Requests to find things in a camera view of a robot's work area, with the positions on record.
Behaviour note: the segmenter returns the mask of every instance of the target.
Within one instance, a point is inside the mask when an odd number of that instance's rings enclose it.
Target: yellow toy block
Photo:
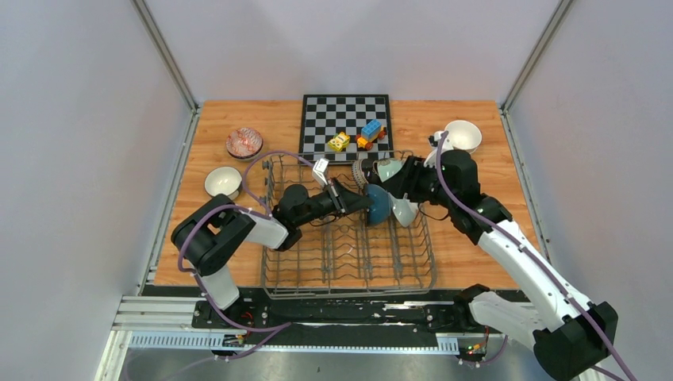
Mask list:
[[[341,152],[348,144],[351,142],[351,137],[345,133],[339,133],[335,135],[332,139],[327,142],[327,146],[333,149],[334,151]]]

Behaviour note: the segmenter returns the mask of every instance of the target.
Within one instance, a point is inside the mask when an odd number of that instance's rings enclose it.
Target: metal wire rack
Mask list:
[[[401,159],[411,154],[389,153],[388,157]],[[311,195],[321,191],[311,168],[291,156],[269,156],[263,167],[267,169],[265,199],[271,207],[291,184],[303,184]],[[330,166],[329,176],[358,191],[349,166]],[[261,284],[269,297],[329,298],[430,290],[436,281],[436,267],[423,213],[406,228],[394,216],[377,226],[366,226],[365,219],[361,212],[331,223],[317,221],[316,226],[301,227],[303,237],[290,250],[263,248]]]

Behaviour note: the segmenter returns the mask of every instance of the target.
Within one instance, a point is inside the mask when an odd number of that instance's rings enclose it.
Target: white wall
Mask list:
[[[575,2],[512,112],[552,262],[616,308],[642,380],[673,374],[671,13]]]
[[[501,101],[557,0],[148,0],[207,99],[388,93]]]
[[[93,379],[188,114],[129,1],[0,1],[0,378]]]

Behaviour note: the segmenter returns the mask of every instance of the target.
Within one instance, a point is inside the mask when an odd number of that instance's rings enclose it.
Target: ceramic bowl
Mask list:
[[[386,182],[389,178],[393,177],[394,174],[398,173],[402,169],[403,162],[398,159],[382,159],[375,161],[375,171],[379,174],[379,178],[382,182]]]
[[[374,184],[364,187],[365,194],[374,201],[367,211],[367,226],[378,225],[390,216],[388,192]]]
[[[206,192],[215,197],[223,194],[234,200],[240,194],[243,178],[234,167],[215,168],[206,176]]]
[[[250,161],[262,152],[264,140],[256,129],[244,127],[231,132],[227,137],[226,145],[227,152],[234,159]]]
[[[482,143],[482,132],[469,121],[452,121],[444,127],[448,131],[448,142],[453,148],[473,153]]]
[[[399,198],[395,198],[392,194],[388,195],[390,196],[390,204],[393,208],[393,215],[398,220],[400,225],[404,226],[405,228],[411,225],[413,220],[416,219],[416,214],[418,214],[418,203],[411,202],[407,199],[401,200]]]

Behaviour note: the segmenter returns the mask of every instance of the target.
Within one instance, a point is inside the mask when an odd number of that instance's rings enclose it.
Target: teal bowl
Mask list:
[[[367,210],[367,226],[374,226],[384,222],[389,216],[392,206],[388,192],[374,184],[367,184],[364,193],[374,201]]]

